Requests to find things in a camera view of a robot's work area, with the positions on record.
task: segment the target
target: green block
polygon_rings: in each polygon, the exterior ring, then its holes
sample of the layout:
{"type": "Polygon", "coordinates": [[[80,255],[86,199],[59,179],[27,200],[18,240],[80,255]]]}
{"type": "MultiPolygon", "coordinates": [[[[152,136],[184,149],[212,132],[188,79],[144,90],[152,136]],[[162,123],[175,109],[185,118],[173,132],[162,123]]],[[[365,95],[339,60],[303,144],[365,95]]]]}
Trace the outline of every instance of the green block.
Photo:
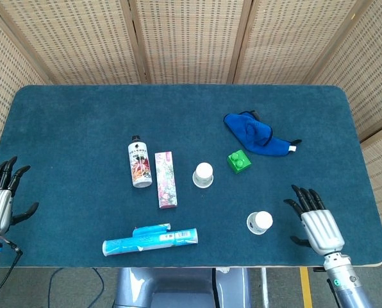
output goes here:
{"type": "Polygon", "coordinates": [[[238,150],[231,155],[228,155],[227,161],[229,166],[236,174],[242,170],[247,169],[251,165],[247,155],[245,155],[244,151],[242,150],[238,150]]]}

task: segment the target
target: paper cup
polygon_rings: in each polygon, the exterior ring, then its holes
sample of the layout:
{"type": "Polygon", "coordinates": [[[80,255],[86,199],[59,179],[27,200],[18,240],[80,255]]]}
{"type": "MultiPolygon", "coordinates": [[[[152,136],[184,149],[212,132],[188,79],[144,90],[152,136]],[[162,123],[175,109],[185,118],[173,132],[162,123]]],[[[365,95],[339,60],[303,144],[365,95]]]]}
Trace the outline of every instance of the paper cup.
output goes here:
{"type": "Polygon", "coordinates": [[[247,227],[253,234],[264,234],[273,223],[271,214],[265,211],[253,212],[247,218],[247,227]]]}
{"type": "Polygon", "coordinates": [[[212,166],[207,162],[202,162],[192,175],[192,181],[199,188],[207,188],[214,181],[212,166]]]}

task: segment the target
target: table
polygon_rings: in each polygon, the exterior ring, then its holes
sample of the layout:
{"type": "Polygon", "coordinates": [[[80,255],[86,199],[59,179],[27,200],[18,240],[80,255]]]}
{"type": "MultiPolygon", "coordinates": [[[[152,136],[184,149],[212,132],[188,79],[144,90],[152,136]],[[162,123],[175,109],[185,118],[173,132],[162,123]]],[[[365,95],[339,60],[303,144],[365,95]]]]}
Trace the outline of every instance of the table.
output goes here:
{"type": "MultiPolygon", "coordinates": [[[[30,164],[13,203],[40,208],[7,237],[21,266],[316,266],[324,259],[296,246],[305,237],[290,185],[317,190],[345,239],[354,265],[382,262],[382,227],[345,94],[310,85],[34,85],[16,94],[0,142],[0,162],[30,164]],[[242,148],[222,119],[255,109],[274,136],[302,139],[297,152],[264,157],[235,175],[226,157],[242,148]],[[131,184],[127,145],[147,143],[153,185],[131,184]],[[154,153],[172,151],[178,208],[158,208],[154,153]],[[213,166],[214,183],[198,189],[198,163],[213,166]],[[250,233],[247,216],[266,210],[274,225],[250,233]],[[196,228],[197,245],[104,257],[105,239],[135,227],[171,223],[196,228]]],[[[1,265],[11,263],[5,250],[1,265]]]]}

